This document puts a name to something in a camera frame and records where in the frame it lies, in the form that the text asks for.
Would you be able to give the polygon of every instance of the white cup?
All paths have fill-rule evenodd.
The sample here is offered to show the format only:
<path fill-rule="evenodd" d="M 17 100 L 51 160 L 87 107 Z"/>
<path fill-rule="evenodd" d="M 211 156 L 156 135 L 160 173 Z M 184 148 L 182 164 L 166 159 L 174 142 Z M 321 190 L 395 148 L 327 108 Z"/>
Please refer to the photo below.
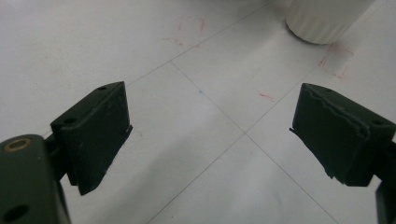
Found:
<path fill-rule="evenodd" d="M 330 44 L 363 14 L 374 0 L 293 0 L 286 24 L 301 39 Z"/>

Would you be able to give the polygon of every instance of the screw hole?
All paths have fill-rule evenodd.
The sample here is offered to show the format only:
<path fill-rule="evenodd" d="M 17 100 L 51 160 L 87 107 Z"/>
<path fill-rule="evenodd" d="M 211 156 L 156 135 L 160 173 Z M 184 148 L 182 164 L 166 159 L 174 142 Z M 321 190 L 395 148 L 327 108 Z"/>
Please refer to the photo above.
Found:
<path fill-rule="evenodd" d="M 23 217 L 29 211 L 29 206 L 26 204 L 18 205 L 8 212 L 3 217 L 5 222 L 13 222 Z"/>
<path fill-rule="evenodd" d="M 66 124 L 72 124 L 72 123 L 74 123 L 74 122 L 76 122 L 76 119 L 66 119 L 66 120 L 64 121 L 64 123 L 66 123 Z"/>
<path fill-rule="evenodd" d="M 374 120 L 373 124 L 375 124 L 375 125 L 383 125 L 384 123 L 379 121 L 379 120 Z"/>
<path fill-rule="evenodd" d="M 32 143 L 32 140 L 30 138 L 20 138 L 17 140 L 14 140 L 4 147 L 4 150 L 6 152 L 15 152 L 21 149 L 24 149 L 26 147 L 29 147 L 29 145 Z"/>

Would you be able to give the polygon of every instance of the red marker line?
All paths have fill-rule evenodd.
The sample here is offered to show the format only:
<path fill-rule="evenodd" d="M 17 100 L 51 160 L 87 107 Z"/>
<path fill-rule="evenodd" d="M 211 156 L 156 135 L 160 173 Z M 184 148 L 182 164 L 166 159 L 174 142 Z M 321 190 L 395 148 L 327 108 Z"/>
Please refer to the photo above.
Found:
<path fill-rule="evenodd" d="M 354 52 L 352 52 L 351 50 L 349 50 L 349 49 L 344 49 L 346 52 L 348 52 L 348 53 L 350 53 L 350 54 L 352 54 L 352 56 L 353 55 L 355 55 L 355 53 Z"/>
<path fill-rule="evenodd" d="M 179 46 L 184 46 L 183 42 L 181 42 L 178 38 L 175 39 L 175 44 Z"/>
<path fill-rule="evenodd" d="M 344 70 L 344 73 L 343 73 L 343 78 L 346 78 L 347 77 L 347 73 L 349 72 L 349 65 L 347 65 L 346 66 L 346 69 Z"/>
<path fill-rule="evenodd" d="M 324 68 L 324 66 L 326 65 L 327 62 L 327 57 L 323 57 L 322 61 L 320 61 L 320 65 L 322 68 Z"/>
<path fill-rule="evenodd" d="M 272 102 L 274 102 L 274 101 L 275 101 L 275 98 L 274 98 L 274 97 L 272 97 L 272 96 L 269 96 L 269 95 L 263 94 L 263 93 L 261 93 L 261 92 L 259 92 L 259 95 L 260 95 L 260 96 L 262 96 L 262 97 L 265 97 L 265 98 L 267 98 L 268 100 L 270 100 L 270 101 L 272 101 Z"/>
<path fill-rule="evenodd" d="M 201 19 L 201 32 L 205 29 L 205 19 Z"/>

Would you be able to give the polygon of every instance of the white tile floor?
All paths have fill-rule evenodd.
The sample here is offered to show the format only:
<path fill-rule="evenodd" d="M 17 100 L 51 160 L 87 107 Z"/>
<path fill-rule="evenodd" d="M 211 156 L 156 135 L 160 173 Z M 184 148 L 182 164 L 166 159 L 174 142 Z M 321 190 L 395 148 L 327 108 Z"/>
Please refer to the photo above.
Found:
<path fill-rule="evenodd" d="M 287 30 L 289 3 L 2 1 L 0 136 L 123 80 L 133 133 L 94 192 L 63 179 L 73 223 L 376 223 L 379 180 L 331 180 L 289 127 L 303 82 L 396 122 L 396 2 L 331 46 Z"/>

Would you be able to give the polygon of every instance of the red mark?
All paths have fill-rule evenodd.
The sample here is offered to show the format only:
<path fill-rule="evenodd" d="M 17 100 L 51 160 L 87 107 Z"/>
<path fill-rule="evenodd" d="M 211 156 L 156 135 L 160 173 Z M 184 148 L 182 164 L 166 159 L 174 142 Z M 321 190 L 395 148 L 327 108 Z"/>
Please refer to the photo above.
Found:
<path fill-rule="evenodd" d="M 327 57 L 324 57 L 324 58 L 322 59 L 322 61 L 320 61 L 320 66 L 321 66 L 322 68 L 325 68 L 326 61 L 327 61 Z"/>
<path fill-rule="evenodd" d="M 348 74 L 348 72 L 349 72 L 349 68 L 350 68 L 350 65 L 348 64 L 348 65 L 346 66 L 346 68 L 344 69 L 344 72 L 343 72 L 342 75 L 336 75 L 336 74 L 333 74 L 333 75 L 334 75 L 335 77 L 338 77 L 338 78 L 340 78 L 340 79 L 345 80 L 345 79 L 347 79 L 347 74 Z"/>
<path fill-rule="evenodd" d="M 163 38 L 163 40 L 173 40 L 175 44 L 179 46 L 184 46 L 183 42 L 179 38 Z"/>
<path fill-rule="evenodd" d="M 272 102 L 274 102 L 274 101 L 275 101 L 275 98 L 274 98 L 274 97 L 272 97 L 272 96 L 269 96 L 269 95 L 263 94 L 263 93 L 261 93 L 261 92 L 259 92 L 259 95 L 260 95 L 260 96 L 262 96 L 262 97 L 265 97 L 265 98 L 267 98 L 268 100 L 270 100 L 270 101 L 272 101 Z"/>
<path fill-rule="evenodd" d="M 175 44 L 179 46 L 184 46 L 183 42 L 181 42 L 178 38 L 175 39 Z"/>
<path fill-rule="evenodd" d="M 334 46 L 334 44 L 330 44 L 329 48 L 327 49 L 327 53 L 329 53 L 332 50 L 333 46 Z"/>
<path fill-rule="evenodd" d="M 339 54 L 346 52 L 352 56 L 355 55 L 355 53 L 352 50 L 347 49 L 345 46 L 340 45 L 340 44 L 331 44 L 328 52 L 329 51 L 334 51 L 335 53 L 339 53 Z"/>
<path fill-rule="evenodd" d="M 201 32 L 205 29 L 205 19 L 201 19 Z"/>

